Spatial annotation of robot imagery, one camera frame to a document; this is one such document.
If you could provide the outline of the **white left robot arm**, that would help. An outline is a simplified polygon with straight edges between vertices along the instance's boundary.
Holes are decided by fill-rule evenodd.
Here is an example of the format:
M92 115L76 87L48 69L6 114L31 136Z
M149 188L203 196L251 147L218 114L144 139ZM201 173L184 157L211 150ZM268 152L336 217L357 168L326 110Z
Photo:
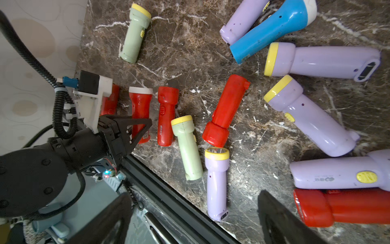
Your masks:
M82 172L105 157L120 166L151 126L151 119L104 115L99 118L97 133L86 128L69 139L55 138L2 155L1 217L43 220L67 210L84 193ZM57 210L39 213L59 195L73 173L80 183L75 198Z

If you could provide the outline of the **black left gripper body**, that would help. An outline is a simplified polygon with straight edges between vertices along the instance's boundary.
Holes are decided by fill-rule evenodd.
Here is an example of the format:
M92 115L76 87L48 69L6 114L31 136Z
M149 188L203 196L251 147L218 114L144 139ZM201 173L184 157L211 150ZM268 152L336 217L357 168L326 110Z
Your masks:
M99 118L96 134L84 129L71 139L54 140L48 144L48 155L68 171L81 171L106 156L119 166L151 126L151 119L104 115Z

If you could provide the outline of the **green flashlight yellow rim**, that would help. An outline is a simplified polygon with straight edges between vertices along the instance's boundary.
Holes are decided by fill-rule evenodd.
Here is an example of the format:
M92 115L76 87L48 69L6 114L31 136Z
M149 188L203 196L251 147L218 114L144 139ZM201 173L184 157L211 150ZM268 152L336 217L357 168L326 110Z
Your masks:
M186 180L200 179L203 175L203 166L194 136L195 126L192 116L186 115L173 119L171 126L178 139Z

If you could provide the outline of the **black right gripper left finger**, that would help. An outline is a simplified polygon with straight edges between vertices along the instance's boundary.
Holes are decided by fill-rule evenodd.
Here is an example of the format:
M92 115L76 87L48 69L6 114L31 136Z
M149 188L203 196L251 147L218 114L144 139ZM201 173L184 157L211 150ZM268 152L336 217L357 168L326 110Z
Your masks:
M124 244L133 215L132 204L129 193L121 194L66 243Z

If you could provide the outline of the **small red flashlight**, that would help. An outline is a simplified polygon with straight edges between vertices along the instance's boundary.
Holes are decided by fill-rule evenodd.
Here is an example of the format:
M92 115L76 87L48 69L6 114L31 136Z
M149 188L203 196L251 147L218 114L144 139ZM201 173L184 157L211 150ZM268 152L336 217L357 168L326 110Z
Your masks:
M173 142L171 121L175 118L175 106L178 103L179 90L173 87L158 88L159 116L157 126L157 143L160 146L170 146Z

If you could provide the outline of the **red flashlight white rim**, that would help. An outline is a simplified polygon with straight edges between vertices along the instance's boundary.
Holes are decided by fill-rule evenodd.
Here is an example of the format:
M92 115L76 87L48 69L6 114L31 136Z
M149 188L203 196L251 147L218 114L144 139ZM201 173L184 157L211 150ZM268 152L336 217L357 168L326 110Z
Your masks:
M132 102L132 118L133 119L149 119L150 102L153 95L152 88L145 87L129 87L129 97ZM132 137L136 137L144 128L144 125L134 125L132 129ZM149 131L147 131L139 144L146 143L150 140Z

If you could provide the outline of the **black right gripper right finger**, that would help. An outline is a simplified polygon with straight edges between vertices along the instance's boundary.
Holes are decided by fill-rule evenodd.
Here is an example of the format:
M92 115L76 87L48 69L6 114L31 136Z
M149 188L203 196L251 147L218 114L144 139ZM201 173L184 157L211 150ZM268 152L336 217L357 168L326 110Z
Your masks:
M268 191L258 196L258 213L267 244L325 244Z

